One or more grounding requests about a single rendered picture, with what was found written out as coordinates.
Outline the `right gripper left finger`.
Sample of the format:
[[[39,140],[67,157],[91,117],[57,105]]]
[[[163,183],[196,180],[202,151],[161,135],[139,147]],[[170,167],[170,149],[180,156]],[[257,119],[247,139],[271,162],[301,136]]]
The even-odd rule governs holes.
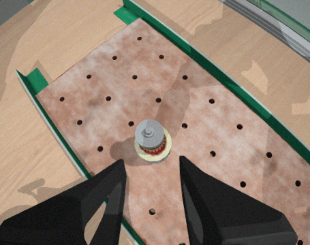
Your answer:
[[[92,178],[2,222],[0,240],[35,245],[87,245],[87,223],[108,198],[89,245],[119,245],[127,174],[123,159]]]

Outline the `electric motor armature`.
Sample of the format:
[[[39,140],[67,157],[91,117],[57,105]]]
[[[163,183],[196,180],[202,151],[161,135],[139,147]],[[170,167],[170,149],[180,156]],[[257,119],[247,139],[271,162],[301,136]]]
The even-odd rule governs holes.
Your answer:
[[[161,163],[170,154],[172,138],[159,122],[148,119],[136,127],[134,143],[141,158],[149,163]]]

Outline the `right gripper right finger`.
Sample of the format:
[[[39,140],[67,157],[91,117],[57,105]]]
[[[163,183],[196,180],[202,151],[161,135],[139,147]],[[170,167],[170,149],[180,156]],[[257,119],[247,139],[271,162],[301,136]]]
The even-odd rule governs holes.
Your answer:
[[[190,245],[296,245],[284,213],[206,174],[179,156]]]

